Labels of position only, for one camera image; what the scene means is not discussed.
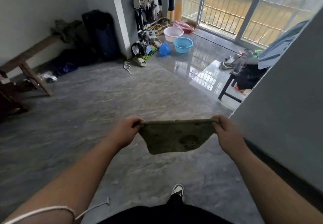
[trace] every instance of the black suitcase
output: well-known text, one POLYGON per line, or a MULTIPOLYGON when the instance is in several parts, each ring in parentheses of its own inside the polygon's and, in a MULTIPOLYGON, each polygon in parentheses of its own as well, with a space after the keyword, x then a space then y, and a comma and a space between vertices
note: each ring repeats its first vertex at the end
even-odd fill
POLYGON ((120 49, 112 16, 109 13, 92 10, 82 14, 82 19, 95 49, 102 59, 110 61, 119 57, 120 49))

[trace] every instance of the cord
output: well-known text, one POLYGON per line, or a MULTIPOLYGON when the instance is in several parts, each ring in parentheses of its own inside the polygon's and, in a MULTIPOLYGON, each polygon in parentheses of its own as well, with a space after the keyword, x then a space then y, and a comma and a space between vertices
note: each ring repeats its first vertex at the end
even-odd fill
POLYGON ((130 69, 130 65, 129 65, 129 63, 130 63, 131 61, 125 61, 124 63, 123 63, 123 68, 124 69, 126 69, 131 75, 132 75, 132 73, 129 71, 129 69, 130 69))
POLYGON ((105 205, 107 204, 109 206, 109 211, 111 211, 111 205, 110 205, 110 197, 107 197, 107 202, 105 203, 102 203, 102 204, 99 204, 99 205, 96 205, 90 209, 87 209, 86 211, 84 211, 82 214, 80 214, 78 217, 75 217, 75 212, 74 210, 72 210, 71 208, 67 207, 67 206, 50 206, 50 207, 45 207, 45 208, 41 208, 41 209, 38 209, 38 210, 34 210, 34 211, 30 211, 26 214, 23 214, 23 215, 20 215, 10 221, 7 221, 5 222, 4 224, 14 224, 14 223, 17 223, 19 221, 21 221, 22 219, 25 219, 27 217, 30 217, 30 216, 33 216, 33 215, 37 215, 39 213, 43 213, 43 212, 46 212, 46 211, 51 211, 51 210, 67 210, 68 212, 70 212, 72 215, 73 215, 73 219, 74 221, 78 220, 79 218, 81 218, 83 215, 85 215, 88 211, 90 210, 93 210, 99 206, 102 206, 102 205, 105 205))

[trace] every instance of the white cord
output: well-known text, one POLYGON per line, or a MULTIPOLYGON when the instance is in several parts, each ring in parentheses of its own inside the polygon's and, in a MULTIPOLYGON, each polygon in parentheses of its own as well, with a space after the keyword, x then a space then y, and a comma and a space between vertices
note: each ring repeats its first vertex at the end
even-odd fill
POLYGON ((131 61, 125 61, 124 63, 123 63, 123 68, 124 69, 126 69, 131 75, 132 75, 132 73, 129 71, 129 69, 130 69, 130 65, 129 65, 129 63, 130 63, 131 61))
POLYGON ((25 219, 27 217, 33 216, 33 215, 37 215, 39 213, 42 212, 46 212, 46 211, 51 211, 51 210, 67 210, 69 211, 72 215, 73 215, 73 219, 74 221, 78 220, 79 218, 81 218, 83 215, 85 215, 88 211, 93 210, 94 208, 97 208, 99 206, 105 205, 107 204, 109 206, 109 210, 111 210, 111 205, 110 205, 110 197, 107 198, 107 202, 96 205, 90 209, 87 209, 86 211, 84 211, 82 214, 80 214, 78 217, 75 218, 75 212, 74 210, 72 210, 71 208, 67 207, 67 206, 50 206, 50 207, 45 207, 45 208, 41 208, 38 210, 34 210, 34 211, 30 211, 26 214, 23 214, 21 216, 18 216, 10 221, 5 222, 4 224, 14 224, 17 223, 19 221, 21 221, 22 219, 25 219))

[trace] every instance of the plastic bag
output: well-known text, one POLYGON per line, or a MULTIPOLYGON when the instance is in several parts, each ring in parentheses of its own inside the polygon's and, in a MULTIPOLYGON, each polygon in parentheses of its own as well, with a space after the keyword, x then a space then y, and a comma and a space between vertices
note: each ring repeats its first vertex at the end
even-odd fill
POLYGON ((160 56, 167 56, 170 52, 171 52, 171 48, 166 42, 164 42, 159 48, 160 56))
POLYGON ((183 29, 184 33, 192 33, 195 30, 194 28, 189 26, 187 23, 180 21, 180 20, 175 20, 173 26, 183 29))

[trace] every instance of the black pants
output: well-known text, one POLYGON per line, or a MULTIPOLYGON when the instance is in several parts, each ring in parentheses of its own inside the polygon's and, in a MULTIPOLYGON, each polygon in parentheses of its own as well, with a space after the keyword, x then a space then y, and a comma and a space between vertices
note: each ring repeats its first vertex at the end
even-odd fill
POLYGON ((182 198, 173 194, 165 205, 154 207, 137 206, 122 211, 99 224, 115 223, 213 223, 232 224, 201 208, 186 205, 182 198))

